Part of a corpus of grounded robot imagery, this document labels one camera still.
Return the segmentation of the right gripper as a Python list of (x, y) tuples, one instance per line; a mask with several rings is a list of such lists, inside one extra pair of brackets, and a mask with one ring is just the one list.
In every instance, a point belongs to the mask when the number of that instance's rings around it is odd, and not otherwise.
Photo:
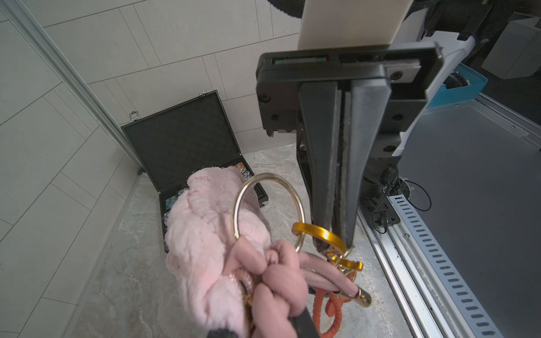
[[(444, 59), (434, 42), (269, 52), (256, 67), (263, 129), (298, 134), (311, 223), (354, 240), (370, 158), (395, 155), (401, 134), (428, 103)], [(338, 151), (338, 188), (336, 151)]]

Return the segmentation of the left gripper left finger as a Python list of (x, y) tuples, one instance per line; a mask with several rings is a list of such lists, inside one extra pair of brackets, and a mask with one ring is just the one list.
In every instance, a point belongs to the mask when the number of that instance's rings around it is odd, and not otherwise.
[(238, 338), (238, 335), (227, 329), (219, 329), (210, 330), (207, 334), (207, 338)]

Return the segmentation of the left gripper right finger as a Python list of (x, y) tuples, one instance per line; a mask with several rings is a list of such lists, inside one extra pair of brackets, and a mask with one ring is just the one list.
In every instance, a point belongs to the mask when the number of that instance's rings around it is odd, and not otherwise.
[(289, 318), (298, 338), (319, 338), (310, 313), (307, 308), (297, 317)]

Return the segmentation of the grey yellow plush keychain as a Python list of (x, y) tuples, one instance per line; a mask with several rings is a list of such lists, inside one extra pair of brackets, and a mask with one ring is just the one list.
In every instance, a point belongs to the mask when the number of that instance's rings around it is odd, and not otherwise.
[(328, 245), (321, 257), (300, 252), (301, 273), (315, 291), (312, 320), (320, 337), (335, 337), (343, 320), (342, 307), (355, 301), (370, 307), (372, 297), (354, 283), (363, 263), (346, 259), (346, 244), (332, 232), (308, 223), (295, 223), (292, 233), (297, 236), (297, 249), (308, 235)]

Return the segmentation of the pink quilted bag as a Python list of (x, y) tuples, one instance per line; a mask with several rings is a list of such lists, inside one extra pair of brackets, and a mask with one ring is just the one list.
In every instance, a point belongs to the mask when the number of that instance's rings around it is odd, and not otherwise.
[(301, 273), (299, 253), (321, 257), (328, 245), (308, 235), (300, 249), (297, 240), (273, 241), (254, 192), (263, 180), (286, 188), (297, 223), (308, 223), (288, 181), (270, 173), (245, 180), (234, 167), (193, 173), (168, 215), (167, 269), (176, 277), (185, 309), (208, 331), (297, 337), (289, 318), (299, 316), (309, 293), (315, 294)]

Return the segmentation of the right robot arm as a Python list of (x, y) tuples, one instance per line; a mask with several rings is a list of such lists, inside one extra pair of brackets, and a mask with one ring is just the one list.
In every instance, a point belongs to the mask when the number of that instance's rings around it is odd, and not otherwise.
[(311, 222), (352, 246), (356, 214), (397, 223), (388, 196), (421, 114), (473, 51), (492, 1), (274, 1), (298, 47), (262, 54), (263, 129), (295, 132)]

